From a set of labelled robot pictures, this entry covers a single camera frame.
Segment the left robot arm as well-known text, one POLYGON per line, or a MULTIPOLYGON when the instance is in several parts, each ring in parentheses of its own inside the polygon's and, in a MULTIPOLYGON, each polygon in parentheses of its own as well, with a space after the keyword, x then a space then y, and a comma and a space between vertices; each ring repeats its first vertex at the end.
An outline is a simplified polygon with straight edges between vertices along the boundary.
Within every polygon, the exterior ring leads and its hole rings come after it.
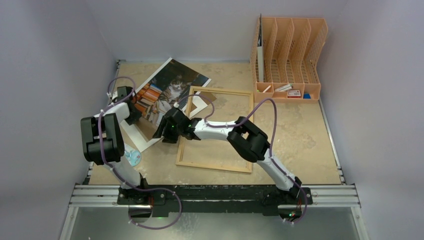
POLYGON ((142 116, 133 100, 130 86, 117 88, 117 97, 95 116, 80 120, 82 152, 88 162, 103 166, 119 181, 119 192, 138 205, 149 199, 145 178, 125 159, 125 144, 120 123, 133 124, 142 116))

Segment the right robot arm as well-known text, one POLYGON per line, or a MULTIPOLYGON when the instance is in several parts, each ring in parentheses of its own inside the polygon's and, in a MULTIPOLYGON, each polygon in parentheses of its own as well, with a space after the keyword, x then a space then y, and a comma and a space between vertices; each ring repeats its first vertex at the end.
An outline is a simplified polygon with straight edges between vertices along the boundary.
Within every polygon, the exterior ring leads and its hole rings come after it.
POLYGON ((172 107, 161 118, 152 137, 170 144, 175 144, 179 137, 226 141, 244 160, 257 163, 271 177, 284 202, 292 204, 300 198, 301 181, 272 153, 267 134, 246 117, 227 122, 208 121, 189 118, 179 108, 172 107))

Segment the brown backing board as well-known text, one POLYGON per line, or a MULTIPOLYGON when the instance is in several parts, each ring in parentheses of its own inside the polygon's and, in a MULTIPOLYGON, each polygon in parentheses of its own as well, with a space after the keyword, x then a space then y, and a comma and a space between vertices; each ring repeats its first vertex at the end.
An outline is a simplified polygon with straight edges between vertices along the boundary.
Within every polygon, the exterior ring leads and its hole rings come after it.
MULTIPOLYGON (((193 117, 210 105, 209 101, 201 97, 192 96, 189 99, 192 100, 190 117, 193 117)), ((163 102, 157 100, 154 104, 149 105, 148 108, 145 109, 142 117, 134 124, 147 142, 153 139, 153 135, 157 131, 166 112, 167 109, 163 105, 163 102)))

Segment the cat photo print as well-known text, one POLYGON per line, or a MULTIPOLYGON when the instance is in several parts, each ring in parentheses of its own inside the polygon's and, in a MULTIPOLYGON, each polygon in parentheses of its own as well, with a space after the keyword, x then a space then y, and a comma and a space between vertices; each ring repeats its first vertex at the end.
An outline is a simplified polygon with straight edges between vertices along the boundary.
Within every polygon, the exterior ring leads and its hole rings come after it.
POLYGON ((205 87, 210 81, 209 77, 169 58, 136 90, 132 102, 141 112, 141 118, 135 125, 141 130, 155 130, 160 118, 189 94, 190 87, 205 87))

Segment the wooden picture frame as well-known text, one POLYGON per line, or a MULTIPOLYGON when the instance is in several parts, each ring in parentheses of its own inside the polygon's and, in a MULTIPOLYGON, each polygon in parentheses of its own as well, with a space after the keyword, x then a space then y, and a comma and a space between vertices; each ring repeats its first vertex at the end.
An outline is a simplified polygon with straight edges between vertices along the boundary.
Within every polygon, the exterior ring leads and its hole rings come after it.
POLYGON ((256 155, 251 151, 251 148, 247 146, 249 138, 254 136, 254 125, 253 125, 253 114, 254 114, 254 93, 251 91, 245 90, 233 90, 233 89, 223 89, 223 88, 212 88, 212 87, 199 87, 192 86, 189 90, 189 97, 199 97, 202 96, 200 93, 215 93, 215 94, 225 94, 225 95, 235 95, 235 96, 247 96, 249 97, 249 110, 251 113, 247 117, 241 117, 237 121, 226 121, 226 122, 209 122, 205 119, 193 119, 190 124, 187 125, 189 130, 193 130, 196 134, 200 134, 199 139, 205 140, 222 140, 229 142, 234 149, 242 157, 247 157, 247 164, 245 168, 237 168, 233 166, 222 166, 222 165, 208 165, 200 164, 196 162, 186 162, 183 161, 184 156, 184 147, 185 147, 185 138, 180 140, 176 165, 184 167, 193 167, 193 168, 202 168, 210 170, 220 170, 220 171, 230 171, 230 172, 240 172, 240 173, 252 173, 252 163, 250 160, 255 160, 256 155))

